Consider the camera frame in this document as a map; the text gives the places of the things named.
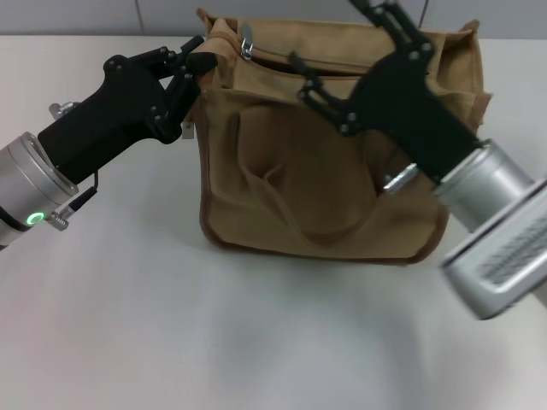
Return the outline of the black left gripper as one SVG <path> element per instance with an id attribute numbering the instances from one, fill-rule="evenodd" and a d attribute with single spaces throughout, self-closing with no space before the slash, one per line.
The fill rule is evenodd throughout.
<path id="1" fill-rule="evenodd" d="M 179 52 L 162 46 L 110 57 L 99 89 L 38 134 L 53 166 L 80 183 L 138 141 L 178 139 L 199 80 L 217 66 L 214 53 L 194 53 L 203 42 L 194 36 Z M 171 72 L 165 91 L 160 80 Z"/>

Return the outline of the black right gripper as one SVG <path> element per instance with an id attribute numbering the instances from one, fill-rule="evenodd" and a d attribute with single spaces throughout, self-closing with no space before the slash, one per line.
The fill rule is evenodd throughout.
<path id="1" fill-rule="evenodd" d="M 386 134 L 436 185 L 479 147 L 476 132 L 490 101 L 476 38 L 428 38 L 398 1 L 350 0 L 388 38 L 367 38 L 352 57 L 366 67 L 339 69 L 356 77 L 346 98 L 325 87 L 297 52 L 288 62 L 304 78 L 298 99 L 344 137 Z"/>

